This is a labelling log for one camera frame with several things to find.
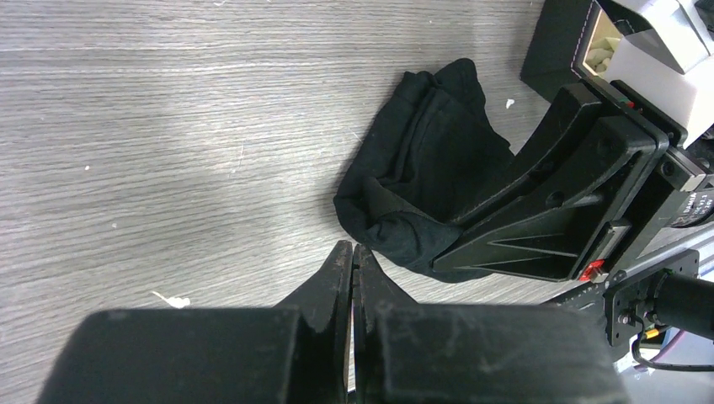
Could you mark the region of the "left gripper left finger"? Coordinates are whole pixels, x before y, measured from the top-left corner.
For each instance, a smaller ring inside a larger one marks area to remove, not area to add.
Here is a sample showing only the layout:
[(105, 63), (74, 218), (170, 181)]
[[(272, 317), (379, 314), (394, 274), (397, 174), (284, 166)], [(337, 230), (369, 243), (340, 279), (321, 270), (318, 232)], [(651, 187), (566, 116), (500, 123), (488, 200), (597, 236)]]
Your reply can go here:
[(353, 248), (267, 307), (116, 309), (71, 335), (41, 403), (344, 403)]

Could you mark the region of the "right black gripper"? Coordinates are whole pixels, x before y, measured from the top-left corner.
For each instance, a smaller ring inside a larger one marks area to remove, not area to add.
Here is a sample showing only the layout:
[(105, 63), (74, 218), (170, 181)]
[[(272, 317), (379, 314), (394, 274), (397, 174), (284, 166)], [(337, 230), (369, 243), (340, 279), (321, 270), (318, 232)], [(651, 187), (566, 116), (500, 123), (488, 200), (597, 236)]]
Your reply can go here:
[[(514, 160), (457, 211), (453, 224), (477, 225), (435, 259), (437, 274), (561, 282), (604, 259), (613, 281), (662, 229), (713, 223), (713, 131), (684, 147), (693, 136), (623, 81), (585, 82), (557, 92)], [(596, 120), (593, 89), (622, 116)], [(615, 246), (610, 225), (624, 235)]]

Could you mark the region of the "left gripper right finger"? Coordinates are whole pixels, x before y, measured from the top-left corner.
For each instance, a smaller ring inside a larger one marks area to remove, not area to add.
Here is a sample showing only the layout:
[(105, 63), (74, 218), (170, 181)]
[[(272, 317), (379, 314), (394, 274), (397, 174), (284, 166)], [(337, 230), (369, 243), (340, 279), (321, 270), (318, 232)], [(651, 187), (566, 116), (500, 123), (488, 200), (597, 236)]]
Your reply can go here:
[(603, 330), (553, 305), (419, 303), (353, 257), (355, 403), (627, 403)]

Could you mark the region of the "plain black underwear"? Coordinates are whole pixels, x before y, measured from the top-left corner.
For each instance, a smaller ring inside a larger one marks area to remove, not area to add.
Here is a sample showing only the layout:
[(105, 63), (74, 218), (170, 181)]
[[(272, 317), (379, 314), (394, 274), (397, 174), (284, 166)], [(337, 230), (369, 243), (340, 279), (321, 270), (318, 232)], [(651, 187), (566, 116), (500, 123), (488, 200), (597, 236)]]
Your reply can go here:
[(438, 273), (432, 261), (463, 234), (455, 216), (514, 159), (490, 125), (472, 60), (406, 72), (373, 120), (333, 204), (343, 229), (397, 266), (444, 283), (483, 270)]

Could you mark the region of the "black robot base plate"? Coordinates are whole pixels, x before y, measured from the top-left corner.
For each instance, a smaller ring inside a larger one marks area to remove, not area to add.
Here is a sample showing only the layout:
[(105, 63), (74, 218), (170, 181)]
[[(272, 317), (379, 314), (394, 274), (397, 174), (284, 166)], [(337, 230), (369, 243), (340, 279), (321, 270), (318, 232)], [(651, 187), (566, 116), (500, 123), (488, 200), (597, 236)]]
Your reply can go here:
[(713, 339), (713, 283), (699, 275), (700, 254), (685, 250), (632, 276), (587, 282), (546, 303), (579, 310), (604, 329), (617, 359), (630, 354), (634, 369), (712, 372), (711, 364), (658, 360), (685, 332)]

